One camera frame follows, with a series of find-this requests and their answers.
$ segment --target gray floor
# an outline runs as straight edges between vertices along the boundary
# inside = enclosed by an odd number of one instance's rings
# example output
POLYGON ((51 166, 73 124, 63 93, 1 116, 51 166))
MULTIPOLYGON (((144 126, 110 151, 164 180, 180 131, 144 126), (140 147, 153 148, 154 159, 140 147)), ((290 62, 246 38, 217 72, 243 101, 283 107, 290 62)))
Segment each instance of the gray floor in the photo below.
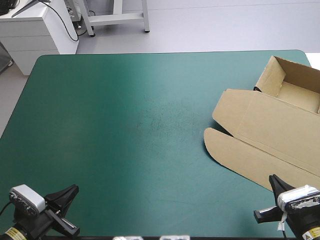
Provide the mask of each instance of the gray floor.
MULTIPOLYGON (((126 12, 141 10, 141 0, 123 1, 126 12)), ((98 15, 113 6, 109 0, 87 2, 98 15)), ((77 53, 320 53, 320 0, 148 0, 148 7, 150 33, 142 23, 96 27, 96 37, 80 37, 77 53)), ((0 75, 0 136, 26 81, 15 65, 0 75)))

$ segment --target metal table frame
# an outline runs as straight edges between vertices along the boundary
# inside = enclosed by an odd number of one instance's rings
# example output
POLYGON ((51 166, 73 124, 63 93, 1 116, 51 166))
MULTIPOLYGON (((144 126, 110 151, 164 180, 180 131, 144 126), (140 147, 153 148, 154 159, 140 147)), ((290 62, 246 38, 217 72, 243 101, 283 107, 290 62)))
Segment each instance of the metal table frame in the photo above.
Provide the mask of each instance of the metal table frame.
POLYGON ((123 13, 123 0, 114 0, 113 14, 98 16, 90 15, 86 0, 78 0, 78 4, 87 32, 91 37, 94 37, 96 35, 94 33, 94 26, 127 24, 135 22, 144 22, 144 31, 146 33, 150 32, 147 0, 141 1, 142 12, 123 13))

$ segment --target white object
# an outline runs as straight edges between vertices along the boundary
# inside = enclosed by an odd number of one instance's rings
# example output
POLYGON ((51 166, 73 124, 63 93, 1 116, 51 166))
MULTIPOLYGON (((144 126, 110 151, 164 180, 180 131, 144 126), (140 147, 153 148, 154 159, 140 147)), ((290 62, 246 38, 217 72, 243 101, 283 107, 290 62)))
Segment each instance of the white object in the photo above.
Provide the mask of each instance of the white object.
POLYGON ((112 240, 144 240, 142 236, 115 236, 112 240))
POLYGON ((165 235, 161 236, 160 240, 190 240, 189 235, 165 235))
MULTIPOLYGON (((23 75, 31 73, 40 56, 75 54, 79 44, 70 39, 57 14, 43 3, 11 18, 27 2, 20 0, 15 9, 0 16, 0 42, 23 75)), ((49 5, 59 13, 72 38, 77 39, 64 0, 51 0, 49 5)))
POLYGON ((65 3, 67 6, 70 7, 72 11, 71 21, 72 22, 79 22, 81 20, 81 13, 80 13, 80 7, 79 5, 75 2, 75 0, 65 0, 65 3))
POLYGON ((87 32, 90 36, 95 36, 94 26, 127 24, 134 22, 144 22, 144 31, 149 32, 149 16, 147 0, 142 1, 142 13, 123 13, 123 0, 114 0, 113 14, 90 16, 86 0, 78 0, 81 15, 84 20, 87 32))
POLYGON ((320 70, 320 53, 306 53, 311 67, 320 70))
POLYGON ((19 203, 24 202, 26 206, 32 206, 37 214, 46 208, 45 199, 25 184, 11 188, 10 194, 12 200, 19 199, 19 203))

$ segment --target yellow label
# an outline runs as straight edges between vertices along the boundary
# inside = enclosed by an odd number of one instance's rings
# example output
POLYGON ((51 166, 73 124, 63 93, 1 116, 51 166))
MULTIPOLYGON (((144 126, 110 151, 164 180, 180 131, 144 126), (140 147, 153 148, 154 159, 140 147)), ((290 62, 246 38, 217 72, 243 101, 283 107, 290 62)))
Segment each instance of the yellow label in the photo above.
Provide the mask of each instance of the yellow label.
POLYGON ((302 235, 304 240, 313 240, 320 237, 320 227, 312 228, 302 235))
POLYGON ((27 240, 25 236, 16 228, 10 227, 8 231, 5 232, 13 240, 27 240))
POLYGON ((311 236, 315 239, 317 237, 320 237, 320 227, 316 227, 313 228, 311 230, 309 230, 309 233, 311 234, 311 236))

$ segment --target white cabinet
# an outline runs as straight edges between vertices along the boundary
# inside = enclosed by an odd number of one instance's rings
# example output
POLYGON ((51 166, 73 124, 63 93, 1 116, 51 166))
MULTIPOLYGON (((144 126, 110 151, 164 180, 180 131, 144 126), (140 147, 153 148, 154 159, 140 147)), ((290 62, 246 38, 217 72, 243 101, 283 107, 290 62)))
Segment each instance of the white cabinet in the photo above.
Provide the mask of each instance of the white cabinet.
MULTIPOLYGON (((11 18, 27 1, 20 0, 14 10, 0 16, 0 42, 24 75, 31 73, 38 57, 75 54, 79 43, 68 36, 57 14, 43 3, 11 18)), ((64 0, 51 0, 49 4, 59 13, 72 38, 77 39, 64 0)))

